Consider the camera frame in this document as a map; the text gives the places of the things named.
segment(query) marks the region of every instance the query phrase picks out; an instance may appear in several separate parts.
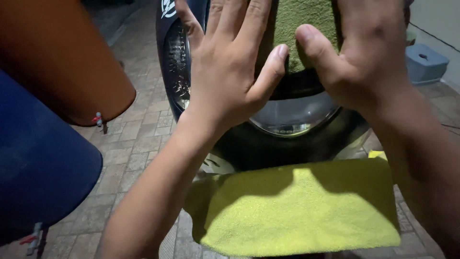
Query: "right hand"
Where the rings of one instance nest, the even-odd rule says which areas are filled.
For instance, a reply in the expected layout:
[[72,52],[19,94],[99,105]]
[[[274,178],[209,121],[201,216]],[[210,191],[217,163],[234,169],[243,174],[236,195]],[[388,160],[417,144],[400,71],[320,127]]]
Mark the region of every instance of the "right hand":
[[295,36],[333,100],[361,114],[391,103],[408,88],[402,0],[337,0],[345,39],[338,55],[314,26]]

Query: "left hand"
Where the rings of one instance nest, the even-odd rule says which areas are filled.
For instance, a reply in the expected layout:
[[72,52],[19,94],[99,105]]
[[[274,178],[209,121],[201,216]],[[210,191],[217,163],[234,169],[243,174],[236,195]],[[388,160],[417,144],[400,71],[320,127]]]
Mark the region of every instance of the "left hand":
[[186,117],[224,133],[259,111],[284,75],[287,45],[269,55],[254,82],[257,53],[271,0],[211,0],[206,34],[185,0],[176,12],[188,30],[192,56],[190,103]]

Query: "towel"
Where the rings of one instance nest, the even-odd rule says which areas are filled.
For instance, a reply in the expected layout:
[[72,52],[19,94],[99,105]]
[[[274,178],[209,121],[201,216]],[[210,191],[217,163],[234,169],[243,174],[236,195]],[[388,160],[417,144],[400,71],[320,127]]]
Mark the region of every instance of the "towel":
[[393,183],[382,158],[217,175],[192,184],[184,210],[197,243],[227,256],[398,246]]
[[303,49],[295,40],[295,30],[301,24],[317,27],[339,50],[336,23],[331,0],[282,0],[273,1],[267,30],[262,40],[256,71],[259,71],[274,46],[285,43],[290,51],[287,74],[311,68]]

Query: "tiled floor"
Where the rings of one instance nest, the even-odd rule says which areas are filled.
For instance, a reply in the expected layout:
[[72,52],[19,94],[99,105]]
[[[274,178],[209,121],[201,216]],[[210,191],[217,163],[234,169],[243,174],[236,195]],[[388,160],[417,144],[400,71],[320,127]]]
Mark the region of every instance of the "tiled floor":
[[[136,90],[133,105],[109,123],[106,135],[98,128],[75,129],[104,155],[104,168],[98,183],[87,199],[58,224],[50,227],[43,259],[98,259],[100,239],[107,220],[126,191],[145,166],[164,146],[175,122],[166,100],[155,43],[155,7],[144,8],[137,20],[113,46],[123,60],[126,73]],[[419,88],[427,96],[433,111],[443,124],[460,126],[460,95],[438,83]],[[458,138],[460,130],[448,128]],[[381,146],[372,135],[355,157],[366,156]],[[333,258],[398,258],[441,259],[441,251],[423,230],[395,187],[397,213],[401,226],[402,245],[335,253]],[[166,236],[160,251],[161,259],[226,258],[196,243],[191,238],[192,221],[181,212],[178,221]],[[13,242],[0,247],[0,259],[23,259],[26,246]]]

